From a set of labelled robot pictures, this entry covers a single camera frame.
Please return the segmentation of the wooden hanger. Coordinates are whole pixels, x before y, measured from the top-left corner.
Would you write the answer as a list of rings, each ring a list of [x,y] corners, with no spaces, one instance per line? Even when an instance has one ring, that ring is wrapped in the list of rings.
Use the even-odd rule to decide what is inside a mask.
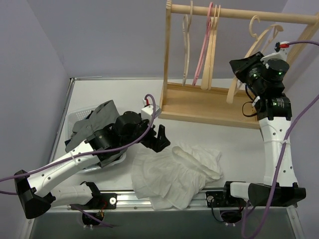
[[[269,45],[270,43],[276,38],[276,36],[278,35],[279,32],[283,32],[284,29],[281,25],[279,24],[272,24],[269,27],[267,27],[260,35],[253,33],[253,23],[254,20],[258,20],[258,22],[260,22],[260,19],[257,15],[254,15],[249,23],[249,33],[250,35],[255,38],[255,42],[252,44],[252,46],[250,47],[250,49],[248,50],[248,52],[245,55],[245,58],[255,54],[258,52],[259,48],[261,47],[262,43],[265,41],[266,39],[266,35],[268,34],[269,31],[273,30],[273,36],[272,38],[268,41],[268,43],[264,46],[264,48],[262,49],[261,52],[263,52]],[[226,98],[226,102],[228,104],[232,104],[233,103],[233,99],[234,96],[237,94],[237,92],[240,90],[241,86],[243,85],[242,83],[240,83],[238,85],[238,79],[235,76],[232,80],[232,83],[230,85],[230,88],[228,90],[228,94],[227,94],[227,98]]]
[[[211,32],[210,32],[210,37],[209,37],[209,72],[208,72],[208,89],[211,89],[211,81],[212,81],[212,73],[213,73],[213,48],[215,47],[215,28],[216,28],[216,22],[217,22],[217,5],[215,5],[214,8],[214,16],[211,18]]]
[[[219,17],[220,17],[220,10],[221,10],[221,5],[217,6],[217,19],[216,19],[217,22],[216,22],[215,35],[214,35],[214,37],[215,37],[215,47],[213,48],[213,54],[214,55],[215,55],[215,49],[216,49],[217,26],[218,26]],[[209,90],[208,89],[209,58],[210,58],[209,57],[209,47],[207,46],[205,64],[204,64],[202,82],[201,82],[201,89],[202,90]]]

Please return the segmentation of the white shirt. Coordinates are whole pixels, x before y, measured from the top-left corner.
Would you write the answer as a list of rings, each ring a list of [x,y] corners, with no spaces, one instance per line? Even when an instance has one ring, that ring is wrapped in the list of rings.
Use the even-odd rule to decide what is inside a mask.
[[[222,178],[221,152],[180,143],[156,153],[143,148],[131,168],[137,198],[161,196],[184,210],[193,196],[208,183]]]

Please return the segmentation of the grey garment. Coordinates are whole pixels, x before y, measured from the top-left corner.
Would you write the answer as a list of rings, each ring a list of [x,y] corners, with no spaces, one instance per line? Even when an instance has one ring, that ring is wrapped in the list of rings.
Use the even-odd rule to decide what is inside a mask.
[[[115,123],[119,116],[120,115],[113,100],[100,104],[86,119],[77,121],[74,124],[73,135],[65,145],[65,152],[73,150],[95,131],[103,129],[109,124]]]

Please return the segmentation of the pink plastic hanger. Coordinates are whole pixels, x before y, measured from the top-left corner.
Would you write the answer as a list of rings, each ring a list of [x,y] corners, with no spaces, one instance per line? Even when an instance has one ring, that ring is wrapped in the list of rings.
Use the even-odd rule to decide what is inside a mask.
[[[204,40],[203,40],[203,44],[202,44],[202,48],[201,48],[201,52],[200,52],[200,56],[199,56],[199,60],[197,63],[197,67],[195,70],[195,74],[194,74],[194,79],[192,81],[192,85],[195,86],[197,83],[197,80],[199,78],[201,69],[202,69],[202,64],[203,64],[203,57],[204,57],[204,51],[207,47],[207,39],[209,38],[209,34],[211,31],[211,27],[212,27],[212,23],[211,23],[211,10],[213,8],[213,2],[210,2],[209,7],[208,7],[208,12],[207,12],[207,18],[206,18],[206,31],[205,31],[205,35],[204,35]]]

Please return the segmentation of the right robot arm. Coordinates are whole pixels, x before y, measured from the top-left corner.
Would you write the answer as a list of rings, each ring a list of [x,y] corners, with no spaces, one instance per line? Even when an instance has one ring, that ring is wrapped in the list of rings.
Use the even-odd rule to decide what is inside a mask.
[[[239,198],[257,207],[295,205],[306,197],[306,190],[298,186],[288,136],[292,107],[283,92],[283,78],[290,66],[279,56],[261,52],[229,64],[236,78],[254,95],[251,103],[264,143],[265,174],[262,183],[226,182],[221,199],[229,206]]]

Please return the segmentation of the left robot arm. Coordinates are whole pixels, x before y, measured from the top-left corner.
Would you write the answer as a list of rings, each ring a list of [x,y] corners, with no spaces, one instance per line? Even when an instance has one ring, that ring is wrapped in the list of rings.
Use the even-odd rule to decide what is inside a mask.
[[[72,209],[97,209],[103,196],[93,182],[63,187],[61,183],[90,166],[109,165],[135,143],[158,153],[170,145],[161,124],[157,131],[151,114],[127,111],[115,123],[95,131],[73,150],[47,164],[15,173],[15,189],[27,219],[37,218],[49,209],[70,205]]]

